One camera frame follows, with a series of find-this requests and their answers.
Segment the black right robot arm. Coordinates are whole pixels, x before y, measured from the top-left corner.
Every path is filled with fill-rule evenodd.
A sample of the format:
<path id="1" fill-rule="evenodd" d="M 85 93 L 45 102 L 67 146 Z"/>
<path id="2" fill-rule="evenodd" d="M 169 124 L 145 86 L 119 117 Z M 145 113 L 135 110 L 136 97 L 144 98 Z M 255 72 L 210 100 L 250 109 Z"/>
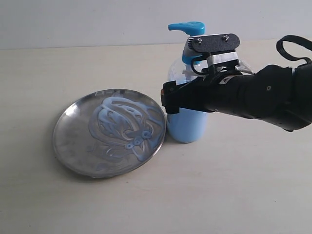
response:
<path id="1" fill-rule="evenodd" d="M 164 83 L 161 103 L 168 114 L 181 108 L 219 112 L 292 132 L 312 123 L 312 66 L 267 65 L 252 75 L 213 68 L 184 84 Z"/>

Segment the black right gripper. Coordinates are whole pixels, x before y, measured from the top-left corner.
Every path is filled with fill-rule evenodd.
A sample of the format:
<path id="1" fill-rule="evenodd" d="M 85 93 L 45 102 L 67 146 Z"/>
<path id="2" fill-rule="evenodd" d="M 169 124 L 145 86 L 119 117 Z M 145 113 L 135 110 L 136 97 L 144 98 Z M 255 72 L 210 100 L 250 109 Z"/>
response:
<path id="1" fill-rule="evenodd" d="M 214 76 L 197 77 L 180 85 L 175 81 L 168 81 L 162 85 L 160 91 L 161 104 L 167 114 L 178 114 L 180 108 L 233 114 L 230 96 L 234 91 L 227 91 L 225 88 L 225 84 L 233 77 L 233 73 L 218 73 Z"/>

